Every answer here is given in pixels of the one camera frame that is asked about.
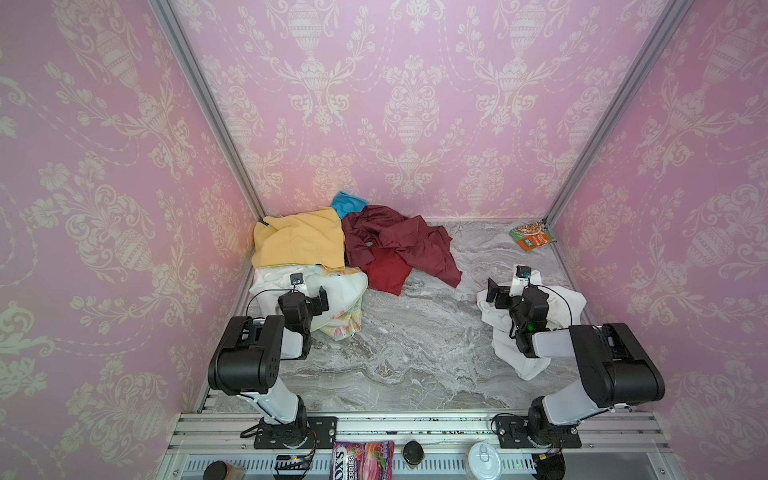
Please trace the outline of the white cloth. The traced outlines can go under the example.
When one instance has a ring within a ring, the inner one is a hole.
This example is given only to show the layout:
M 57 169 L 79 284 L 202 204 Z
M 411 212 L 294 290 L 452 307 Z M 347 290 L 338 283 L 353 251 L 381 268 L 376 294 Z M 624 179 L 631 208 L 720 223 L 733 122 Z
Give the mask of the white cloth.
M 540 271 L 532 270 L 530 284 L 537 285 L 548 295 L 547 327 L 557 330 L 580 324 L 581 314 L 587 305 L 586 298 L 581 293 L 566 287 L 542 286 Z M 498 285 L 510 287 L 512 279 Z M 477 294 L 477 307 L 481 312 L 481 321 L 493 328 L 491 346 L 495 354 L 508 363 L 522 380 L 533 380 L 550 365 L 551 360 L 528 358 L 519 351 L 516 341 L 511 336 L 513 323 L 510 314 L 505 310 L 497 310 L 491 303 L 487 303 L 486 292 L 487 288 Z

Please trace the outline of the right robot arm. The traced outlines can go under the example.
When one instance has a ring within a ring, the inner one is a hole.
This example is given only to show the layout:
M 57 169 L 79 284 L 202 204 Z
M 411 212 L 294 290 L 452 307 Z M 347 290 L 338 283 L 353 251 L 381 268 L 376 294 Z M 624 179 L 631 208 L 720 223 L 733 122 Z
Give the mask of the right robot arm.
M 578 448 L 578 427 L 617 406 L 661 400 L 665 382 L 630 327 L 624 323 L 580 324 L 571 307 L 575 294 L 533 283 L 526 267 L 509 285 L 489 280 L 478 297 L 484 322 L 493 326 L 496 355 L 523 380 L 541 373 L 554 358 L 575 361 L 578 378 L 535 398 L 526 417 L 492 423 L 500 444 L 518 441 L 541 448 Z

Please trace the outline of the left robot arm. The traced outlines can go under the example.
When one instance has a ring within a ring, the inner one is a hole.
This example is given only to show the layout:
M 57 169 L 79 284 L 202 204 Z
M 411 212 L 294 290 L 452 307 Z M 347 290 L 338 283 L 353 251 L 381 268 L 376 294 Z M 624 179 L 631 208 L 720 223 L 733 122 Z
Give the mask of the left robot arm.
M 283 360 L 303 360 L 311 349 L 311 322 L 329 310 L 327 291 L 309 297 L 297 288 L 281 289 L 279 312 L 263 318 L 230 318 L 208 367 L 209 387 L 248 401 L 261 413 L 239 437 L 256 449 L 330 448 L 334 417 L 308 415 L 302 398 L 279 378 Z

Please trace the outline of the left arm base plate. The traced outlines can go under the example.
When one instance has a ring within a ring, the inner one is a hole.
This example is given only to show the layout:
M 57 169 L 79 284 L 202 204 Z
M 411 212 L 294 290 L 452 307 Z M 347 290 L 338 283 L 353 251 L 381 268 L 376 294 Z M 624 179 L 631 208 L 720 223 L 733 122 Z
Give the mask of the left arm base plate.
M 310 416 L 286 425 L 260 421 L 254 430 L 253 446 L 257 450 L 331 449 L 336 440 L 338 418 Z

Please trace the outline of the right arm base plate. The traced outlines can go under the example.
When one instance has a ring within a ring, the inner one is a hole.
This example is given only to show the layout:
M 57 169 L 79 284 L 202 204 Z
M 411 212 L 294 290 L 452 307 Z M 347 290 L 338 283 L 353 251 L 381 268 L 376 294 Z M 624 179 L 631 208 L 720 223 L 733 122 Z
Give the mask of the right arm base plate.
M 542 420 L 534 425 L 527 418 L 500 413 L 490 420 L 490 430 L 501 449 L 579 449 L 582 441 L 576 426 L 553 426 Z

